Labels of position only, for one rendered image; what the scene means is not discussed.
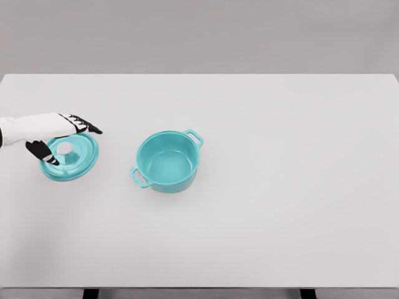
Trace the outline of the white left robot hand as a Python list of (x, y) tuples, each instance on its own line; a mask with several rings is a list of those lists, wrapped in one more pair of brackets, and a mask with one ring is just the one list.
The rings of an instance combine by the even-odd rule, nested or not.
[(55, 166), (58, 166), (59, 162), (45, 140), (63, 138), (86, 131), (98, 135), (103, 133), (90, 122), (73, 114), (44, 113), (25, 116), (22, 119), (25, 126), (23, 139), (26, 141), (27, 150), (37, 159)]

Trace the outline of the teal pot lid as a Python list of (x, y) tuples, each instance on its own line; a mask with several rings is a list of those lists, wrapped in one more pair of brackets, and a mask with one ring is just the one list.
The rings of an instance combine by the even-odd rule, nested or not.
[[(72, 146), (67, 154), (58, 151), (62, 143)], [(60, 165), (54, 166), (43, 161), (40, 161), (39, 165), (42, 173), (55, 181), (71, 181), (83, 176), (94, 166), (99, 156), (98, 143), (94, 137), (86, 133), (53, 138), (47, 142), (47, 146)]]

